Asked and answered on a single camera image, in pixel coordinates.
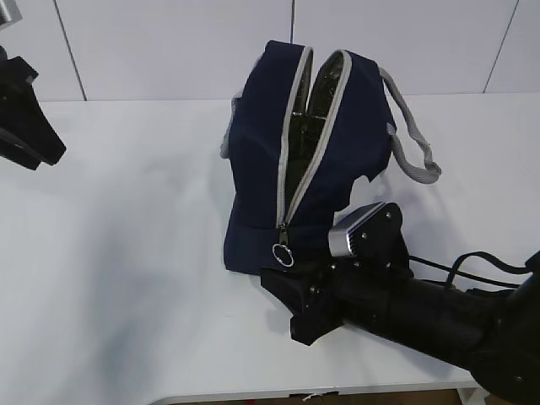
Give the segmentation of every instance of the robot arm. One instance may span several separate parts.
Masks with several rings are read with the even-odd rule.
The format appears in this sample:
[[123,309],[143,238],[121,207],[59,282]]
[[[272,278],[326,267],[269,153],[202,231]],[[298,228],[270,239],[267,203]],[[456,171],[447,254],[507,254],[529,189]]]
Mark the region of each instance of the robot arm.
[[[0,0],[0,30],[22,19],[14,0]],[[28,169],[54,165],[66,151],[43,115],[32,83],[38,73],[0,46],[0,156]]]

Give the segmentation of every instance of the lunch bag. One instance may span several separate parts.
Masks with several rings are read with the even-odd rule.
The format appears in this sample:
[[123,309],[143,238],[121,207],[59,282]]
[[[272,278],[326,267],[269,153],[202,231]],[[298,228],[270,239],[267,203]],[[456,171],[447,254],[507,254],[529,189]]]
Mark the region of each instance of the lunch bag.
[[[348,206],[354,181],[372,181],[392,153],[416,181],[433,183],[441,173],[384,69],[338,50],[310,89],[312,61],[308,46],[270,41],[232,101],[221,147],[236,190],[224,241],[229,270],[286,271],[298,261],[328,257],[334,213]],[[424,152],[425,168],[405,158],[383,82]]]

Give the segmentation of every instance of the table surface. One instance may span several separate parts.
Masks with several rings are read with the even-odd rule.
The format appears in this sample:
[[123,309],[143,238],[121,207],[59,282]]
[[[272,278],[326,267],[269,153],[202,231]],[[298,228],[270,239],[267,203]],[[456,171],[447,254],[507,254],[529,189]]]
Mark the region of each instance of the table surface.
[[[415,184],[392,160],[372,184],[357,182],[352,207],[399,203],[417,256],[450,264],[480,249],[521,265],[540,248],[540,94],[408,101],[444,175]],[[354,327],[309,348],[293,342],[284,306],[257,278],[224,269],[234,188],[218,151],[228,101],[43,107],[65,157],[37,172],[0,161],[0,403],[475,386],[465,370]],[[467,270],[521,280],[476,259]]]

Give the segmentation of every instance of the bag handle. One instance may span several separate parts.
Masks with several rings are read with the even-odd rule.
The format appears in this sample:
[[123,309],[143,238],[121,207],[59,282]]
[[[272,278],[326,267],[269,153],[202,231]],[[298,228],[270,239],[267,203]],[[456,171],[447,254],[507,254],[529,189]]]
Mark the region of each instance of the bag handle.
[[418,127],[416,126],[413,113],[409,110],[405,99],[397,89],[396,83],[394,82],[392,76],[390,76],[390,74],[382,67],[379,67],[379,72],[381,73],[382,80],[385,82],[386,88],[390,92],[391,97],[396,101],[397,106],[402,111],[403,118],[407,123],[409,136],[419,145],[424,153],[425,169],[411,165],[405,157],[402,144],[396,134],[396,128],[394,128],[392,124],[388,124],[388,134],[391,135],[391,150],[396,157],[397,164],[407,176],[418,183],[435,183],[437,180],[439,180],[442,170],[433,161],[433,153],[431,152],[431,147],[429,146],[428,141],[425,140],[424,136],[422,136],[422,133],[420,133]]

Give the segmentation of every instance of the bag strap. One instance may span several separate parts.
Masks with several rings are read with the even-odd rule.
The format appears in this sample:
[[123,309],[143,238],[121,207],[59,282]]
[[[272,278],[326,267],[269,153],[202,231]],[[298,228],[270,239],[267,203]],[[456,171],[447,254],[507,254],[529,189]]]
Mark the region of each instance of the bag strap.
[[227,126],[227,130],[225,131],[225,135],[223,136],[223,141],[221,143],[221,147],[219,148],[219,157],[221,159],[228,159],[229,158],[229,132],[230,132],[230,126],[233,123],[233,119],[235,118],[236,113],[236,105],[238,104],[238,100],[242,98],[242,94],[244,93],[244,88],[235,94],[235,96],[230,101],[230,119],[229,119],[229,125]]
[[396,157],[397,164],[402,168],[403,172],[407,176],[418,183],[435,183],[437,180],[439,180],[439,176],[442,171],[440,167],[433,161],[433,153],[431,152],[431,147],[429,146],[428,141],[425,140],[424,136],[422,136],[422,133],[420,133],[418,127],[416,126],[413,113],[409,110],[405,99],[397,89],[396,83],[394,82],[392,76],[390,76],[390,74],[382,67],[379,67],[379,72],[381,73],[382,80],[385,82],[391,97],[396,101],[397,106],[402,111],[403,118],[407,123],[409,136],[419,145],[424,153],[425,169],[411,165],[405,157],[402,144],[396,134],[396,128],[394,128],[392,124],[388,124],[388,134],[391,135],[391,150]]

